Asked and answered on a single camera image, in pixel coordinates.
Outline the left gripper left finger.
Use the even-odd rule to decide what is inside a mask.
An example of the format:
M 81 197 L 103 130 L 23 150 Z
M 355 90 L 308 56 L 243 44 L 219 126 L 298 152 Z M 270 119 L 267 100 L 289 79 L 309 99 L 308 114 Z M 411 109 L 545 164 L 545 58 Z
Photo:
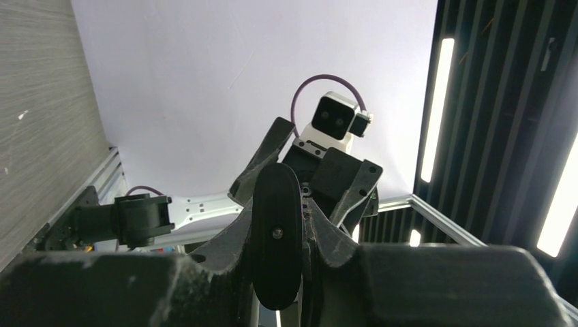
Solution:
M 37 252 L 1 274 L 2 326 L 255 326 L 252 205 L 189 255 Z

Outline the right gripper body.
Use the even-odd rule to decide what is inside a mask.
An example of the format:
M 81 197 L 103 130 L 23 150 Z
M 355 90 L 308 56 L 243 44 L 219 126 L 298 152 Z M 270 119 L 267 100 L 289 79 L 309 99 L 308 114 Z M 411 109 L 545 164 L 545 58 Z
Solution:
M 330 148 L 319 158 L 310 152 L 291 145 L 282 162 L 293 169 L 299 185 L 306 188 L 321 211 L 330 217 L 336 204 L 352 181 L 364 160 L 357 159 L 337 149 Z M 379 197 L 376 188 L 347 217 L 371 217 L 378 213 Z

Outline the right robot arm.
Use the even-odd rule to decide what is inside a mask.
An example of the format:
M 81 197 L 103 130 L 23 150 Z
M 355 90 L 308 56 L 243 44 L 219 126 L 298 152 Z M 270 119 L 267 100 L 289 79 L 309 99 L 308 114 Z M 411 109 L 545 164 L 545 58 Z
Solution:
M 350 213 L 362 217 L 376 199 L 381 167 L 360 161 L 335 144 L 328 129 L 314 124 L 296 139 L 284 159 L 279 154 L 294 125 L 278 118 L 246 169 L 232 184 L 229 198 L 252 206 L 251 244 L 259 250 L 297 251 L 303 243 L 303 198 L 313 198 L 326 217 L 342 223 Z M 155 237 L 179 226 L 173 199 L 137 194 L 112 204 L 81 202 L 67 228 L 73 247 L 117 240 L 130 249 L 152 245 Z

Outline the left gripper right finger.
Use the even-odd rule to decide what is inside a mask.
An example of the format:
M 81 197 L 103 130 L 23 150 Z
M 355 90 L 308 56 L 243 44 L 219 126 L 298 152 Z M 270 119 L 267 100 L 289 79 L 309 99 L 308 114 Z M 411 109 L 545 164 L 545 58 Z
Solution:
M 317 209 L 303 311 L 313 326 L 571 326 L 538 262 L 516 247 L 358 244 Z

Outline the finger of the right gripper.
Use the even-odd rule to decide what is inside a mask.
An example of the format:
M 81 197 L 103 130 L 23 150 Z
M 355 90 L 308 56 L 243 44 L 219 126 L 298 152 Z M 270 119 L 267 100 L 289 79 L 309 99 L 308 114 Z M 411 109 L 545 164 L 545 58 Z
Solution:
M 345 190 L 343 196 L 336 204 L 329 221 L 339 227 L 348 213 L 363 203 L 376 188 L 383 169 L 369 161 L 364 160 L 356 173 L 351 186 Z
M 252 197 L 257 176 L 268 164 L 275 163 L 285 144 L 293 134 L 295 124 L 277 117 L 260 146 L 246 165 L 245 169 L 234 180 L 228 191 L 228 197 L 240 206 L 245 206 Z

